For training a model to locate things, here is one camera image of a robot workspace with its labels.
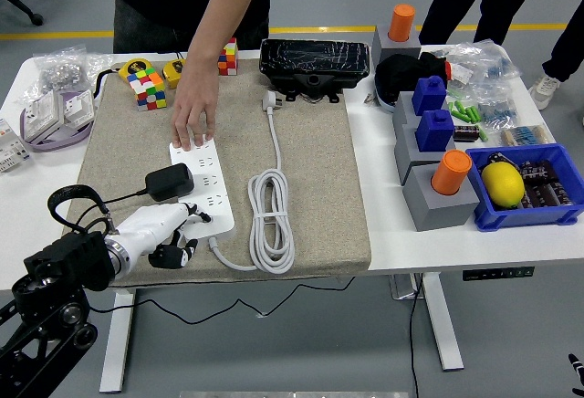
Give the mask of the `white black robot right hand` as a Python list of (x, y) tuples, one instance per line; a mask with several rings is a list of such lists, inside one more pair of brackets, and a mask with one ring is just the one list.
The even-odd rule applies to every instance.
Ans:
[[(583, 363), (573, 353), (570, 353), (568, 355), (568, 360), (569, 360), (572, 368), (574, 369), (575, 373), (578, 375), (580, 384), (583, 387), (584, 386), (584, 366), (583, 366)], [(582, 387), (581, 388), (573, 388), (571, 391), (576, 396), (583, 397), (584, 396), (584, 390), (583, 390)]]

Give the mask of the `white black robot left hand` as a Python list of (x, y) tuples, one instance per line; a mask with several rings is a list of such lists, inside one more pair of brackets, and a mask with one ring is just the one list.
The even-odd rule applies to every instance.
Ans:
[(197, 218), (204, 223), (212, 221), (197, 204), (154, 204), (139, 208), (115, 232), (105, 236), (115, 278), (127, 276), (141, 256), (146, 256), (153, 267), (185, 267), (198, 241), (190, 239), (183, 247), (178, 243), (183, 226), (194, 223)]

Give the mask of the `person's left hand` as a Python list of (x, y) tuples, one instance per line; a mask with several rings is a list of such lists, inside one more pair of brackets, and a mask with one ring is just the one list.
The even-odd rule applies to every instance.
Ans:
[(172, 146), (189, 151), (214, 138), (219, 75), (216, 58), (187, 55), (171, 119)]

